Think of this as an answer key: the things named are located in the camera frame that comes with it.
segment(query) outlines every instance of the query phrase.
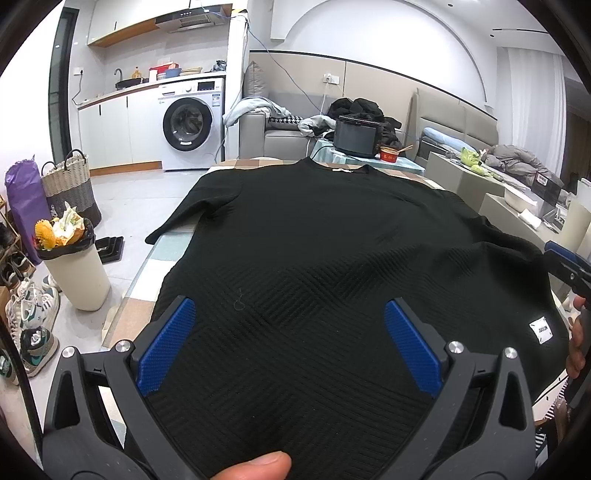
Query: wooden shelf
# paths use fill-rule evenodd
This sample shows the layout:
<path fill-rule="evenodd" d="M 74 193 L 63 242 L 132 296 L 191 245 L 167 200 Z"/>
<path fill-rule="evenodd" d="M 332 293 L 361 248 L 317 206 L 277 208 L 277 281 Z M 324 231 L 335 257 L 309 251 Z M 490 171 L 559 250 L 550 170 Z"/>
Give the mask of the wooden shelf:
<path fill-rule="evenodd" d="M 232 4 L 223 4 L 222 11 L 227 17 L 230 17 L 232 13 Z M 137 37 L 138 35 L 154 30 L 158 30 L 158 27 L 156 26 L 156 19 L 150 18 L 148 20 L 144 20 L 143 22 L 139 22 L 134 25 L 130 25 L 129 27 L 121 28 L 120 30 L 109 33 L 108 35 L 98 38 L 88 45 L 89 47 L 107 48 L 121 41 L 129 40 L 130 38 Z"/>

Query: blue gripper pad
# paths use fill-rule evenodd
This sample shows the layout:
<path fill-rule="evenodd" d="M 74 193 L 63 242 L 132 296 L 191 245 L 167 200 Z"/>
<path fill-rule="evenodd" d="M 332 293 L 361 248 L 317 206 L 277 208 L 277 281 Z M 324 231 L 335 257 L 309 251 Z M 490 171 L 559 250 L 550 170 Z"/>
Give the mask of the blue gripper pad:
<path fill-rule="evenodd" d="M 195 325 L 195 303 L 184 299 L 138 363 L 136 384 L 145 397 L 158 390 L 181 345 Z"/>
<path fill-rule="evenodd" d="M 386 304 L 384 321 L 419 389 L 435 398 L 443 386 L 437 357 L 412 321 L 393 300 Z"/>

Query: coffee table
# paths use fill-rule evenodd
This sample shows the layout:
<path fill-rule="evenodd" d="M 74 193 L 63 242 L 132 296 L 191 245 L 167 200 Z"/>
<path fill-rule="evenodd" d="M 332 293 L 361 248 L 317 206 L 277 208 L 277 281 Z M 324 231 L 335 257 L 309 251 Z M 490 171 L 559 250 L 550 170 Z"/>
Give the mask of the coffee table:
<path fill-rule="evenodd" d="M 407 159 L 398 157 L 396 163 L 390 163 L 380 160 L 378 158 L 361 158 L 346 155 L 338 150 L 332 142 L 324 140 L 323 138 L 316 141 L 316 145 L 310 154 L 310 157 L 318 163 L 336 163 L 339 165 L 371 165 L 375 168 L 384 170 L 398 170 L 414 173 L 416 175 L 425 175 L 425 169 L 419 164 Z"/>

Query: kitchen counter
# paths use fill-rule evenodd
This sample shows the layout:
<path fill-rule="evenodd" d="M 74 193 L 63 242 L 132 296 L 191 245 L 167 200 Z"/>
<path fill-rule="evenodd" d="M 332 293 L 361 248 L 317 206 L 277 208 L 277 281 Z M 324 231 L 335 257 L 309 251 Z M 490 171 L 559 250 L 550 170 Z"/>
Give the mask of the kitchen counter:
<path fill-rule="evenodd" d="M 102 95 L 100 97 L 96 97 L 93 99 L 85 100 L 81 105 L 78 106 L 78 110 L 82 110 L 88 106 L 96 105 L 97 103 L 104 102 L 106 100 L 110 100 L 112 98 L 128 95 L 134 92 L 140 92 L 143 90 L 149 90 L 152 88 L 159 87 L 163 83 L 173 83 L 173 82 L 184 82 L 185 80 L 196 80 L 196 79 L 207 79 L 213 77 L 225 77 L 226 72 L 206 72 L 206 73 L 195 73 L 193 75 L 183 75 L 182 77 L 172 77 L 169 79 L 157 80 L 156 82 L 150 83 L 140 83 L 139 85 L 134 85 L 133 87 L 127 87 L 123 90 L 116 90 L 111 93 L 107 93 L 106 95 Z"/>

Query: clothing label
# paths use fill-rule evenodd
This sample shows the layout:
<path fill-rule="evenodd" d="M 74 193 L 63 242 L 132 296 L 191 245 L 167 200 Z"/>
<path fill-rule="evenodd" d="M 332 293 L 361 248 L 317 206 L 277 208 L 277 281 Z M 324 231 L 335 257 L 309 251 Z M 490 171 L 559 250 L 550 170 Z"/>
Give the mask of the clothing label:
<path fill-rule="evenodd" d="M 542 317 L 535 322 L 531 322 L 530 328 L 534 331 L 535 335 L 540 341 L 540 345 L 542 343 L 546 343 L 552 338 L 552 330 L 550 330 L 548 322 L 546 322 L 546 317 Z"/>

